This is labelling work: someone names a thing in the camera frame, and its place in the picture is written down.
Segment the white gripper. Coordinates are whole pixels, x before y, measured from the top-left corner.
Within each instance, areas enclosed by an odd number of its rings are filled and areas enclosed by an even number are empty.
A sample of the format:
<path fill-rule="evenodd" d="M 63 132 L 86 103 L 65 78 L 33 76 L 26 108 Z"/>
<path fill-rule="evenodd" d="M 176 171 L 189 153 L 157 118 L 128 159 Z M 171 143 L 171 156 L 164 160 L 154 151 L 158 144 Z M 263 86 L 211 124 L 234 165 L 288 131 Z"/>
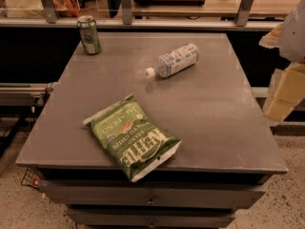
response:
<path fill-rule="evenodd" d="M 280 23 L 264 35 L 259 46 L 279 47 L 282 57 L 291 63 L 285 70 L 275 69 L 264 104 L 264 115 L 277 122 L 283 121 L 305 98 L 305 0 L 300 0 Z"/>

